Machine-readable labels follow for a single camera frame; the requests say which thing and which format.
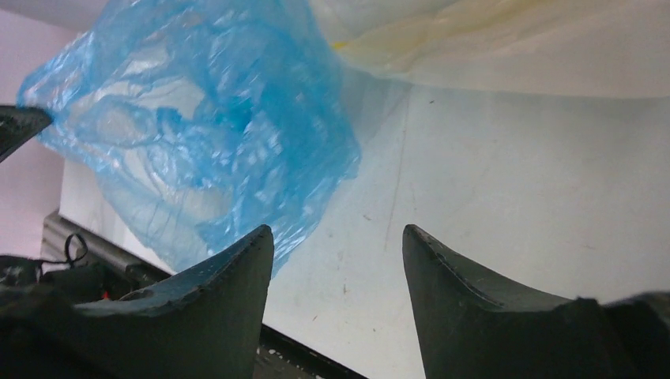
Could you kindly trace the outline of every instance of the black object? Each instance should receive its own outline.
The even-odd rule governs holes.
[[[42,109],[0,105],[0,162],[50,124]]]
[[[105,298],[108,270],[103,265],[86,265],[47,272],[40,283],[48,284],[73,304]]]
[[[254,379],[350,378],[364,376],[263,325]]]
[[[44,285],[0,291],[0,377],[251,377],[273,252],[259,227],[116,302],[73,306]]]
[[[428,379],[670,377],[670,296],[601,306],[507,279],[420,228],[405,275]]]
[[[0,284],[7,287],[29,286],[37,283],[42,262],[11,255],[0,256]]]

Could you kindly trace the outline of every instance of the plastic bag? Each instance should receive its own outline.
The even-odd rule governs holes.
[[[667,0],[311,0],[352,66],[444,88],[670,96]]]
[[[53,114],[40,140],[174,270],[267,223],[276,273],[356,173],[340,90],[306,2],[116,0],[18,103]]]

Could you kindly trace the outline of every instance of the white wall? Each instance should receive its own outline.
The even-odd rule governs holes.
[[[75,32],[0,10],[0,103],[16,102],[24,77]],[[63,159],[34,139],[0,164],[0,254],[36,257],[43,218],[58,207]]]
[[[88,30],[107,0],[0,0],[0,9],[77,31]]]

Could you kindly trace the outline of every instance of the white table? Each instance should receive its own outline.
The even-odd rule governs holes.
[[[557,295],[608,301],[670,288],[670,99],[363,76],[345,99],[363,145],[359,177],[271,283],[266,324],[368,377],[423,377],[401,258],[408,223]],[[163,267],[87,168],[66,164],[61,214]]]

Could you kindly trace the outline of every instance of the white surface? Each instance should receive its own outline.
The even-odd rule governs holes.
[[[670,99],[351,83],[359,177],[271,283],[268,325],[368,377],[422,377],[407,223],[557,295],[670,287]],[[66,164],[63,215],[144,255],[87,175]]]
[[[23,78],[75,33],[0,10],[0,103],[16,103]],[[0,164],[0,254],[38,257],[42,222],[58,207],[63,159],[29,141]]]

